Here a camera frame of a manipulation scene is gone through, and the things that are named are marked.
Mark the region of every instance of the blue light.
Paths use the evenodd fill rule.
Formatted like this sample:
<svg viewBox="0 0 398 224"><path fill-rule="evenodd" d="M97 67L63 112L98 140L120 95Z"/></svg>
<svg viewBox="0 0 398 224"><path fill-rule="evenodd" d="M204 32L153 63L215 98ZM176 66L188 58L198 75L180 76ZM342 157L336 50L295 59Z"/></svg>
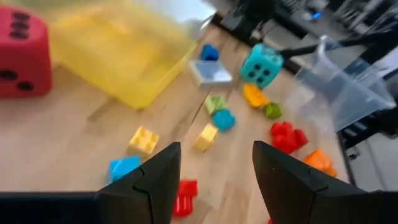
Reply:
<svg viewBox="0 0 398 224"><path fill-rule="evenodd" d="M317 13L315 13L314 15L312 15L312 19L318 19L319 17L321 17L321 13L320 12L317 12Z"/></svg>

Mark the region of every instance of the clear plastic container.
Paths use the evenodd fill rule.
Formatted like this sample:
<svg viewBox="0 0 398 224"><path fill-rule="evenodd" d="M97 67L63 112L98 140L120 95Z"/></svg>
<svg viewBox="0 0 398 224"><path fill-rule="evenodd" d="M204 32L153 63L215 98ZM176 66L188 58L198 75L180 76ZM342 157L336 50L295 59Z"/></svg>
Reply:
<svg viewBox="0 0 398 224"><path fill-rule="evenodd" d="M182 71L195 42L178 25L128 0L8 0L49 25L53 58L135 109Z"/></svg>
<svg viewBox="0 0 398 224"><path fill-rule="evenodd" d="M321 131L334 133L376 110L396 106L378 69L334 40L321 37L313 59L296 74L284 105Z"/></svg>

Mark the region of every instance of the blue lego brick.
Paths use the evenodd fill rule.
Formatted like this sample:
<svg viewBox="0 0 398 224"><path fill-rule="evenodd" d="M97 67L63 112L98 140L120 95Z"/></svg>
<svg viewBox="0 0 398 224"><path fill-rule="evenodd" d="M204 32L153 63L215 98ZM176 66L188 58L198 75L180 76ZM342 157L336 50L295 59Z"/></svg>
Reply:
<svg viewBox="0 0 398 224"><path fill-rule="evenodd" d="M279 52L264 44L256 44L243 63L240 76L245 82L255 83L262 90L277 76L283 63Z"/></svg>
<svg viewBox="0 0 398 224"><path fill-rule="evenodd" d="M213 123L220 131L227 131L235 125L235 117L227 109L217 111L213 115Z"/></svg>
<svg viewBox="0 0 398 224"><path fill-rule="evenodd" d="M201 49L200 60L218 60L218 50L211 44L205 44Z"/></svg>
<svg viewBox="0 0 398 224"><path fill-rule="evenodd" d="M139 156L114 159L109 163L108 183L119 180L139 166Z"/></svg>

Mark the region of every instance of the lime green block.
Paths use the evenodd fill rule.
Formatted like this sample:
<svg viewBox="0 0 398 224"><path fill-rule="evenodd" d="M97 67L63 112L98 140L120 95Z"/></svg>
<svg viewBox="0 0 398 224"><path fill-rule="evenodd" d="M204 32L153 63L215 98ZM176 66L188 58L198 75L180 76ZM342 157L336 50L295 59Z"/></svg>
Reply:
<svg viewBox="0 0 398 224"><path fill-rule="evenodd" d="M227 109L223 96L207 96L205 99L205 106L209 115L213 115L221 109Z"/></svg>
<svg viewBox="0 0 398 224"><path fill-rule="evenodd" d="M263 109L262 112L269 119L278 119L282 116L282 110L277 103L270 102Z"/></svg>

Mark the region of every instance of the red foam dice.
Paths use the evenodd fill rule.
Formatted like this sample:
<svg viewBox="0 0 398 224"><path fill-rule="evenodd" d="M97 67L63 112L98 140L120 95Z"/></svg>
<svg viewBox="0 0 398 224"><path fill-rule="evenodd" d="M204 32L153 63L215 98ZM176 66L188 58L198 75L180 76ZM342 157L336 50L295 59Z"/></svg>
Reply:
<svg viewBox="0 0 398 224"><path fill-rule="evenodd" d="M180 180L173 215L184 217L193 212L193 198L198 195L197 180Z"/></svg>
<svg viewBox="0 0 398 224"><path fill-rule="evenodd" d="M47 27L39 18L0 7L0 98L43 95L52 87Z"/></svg>

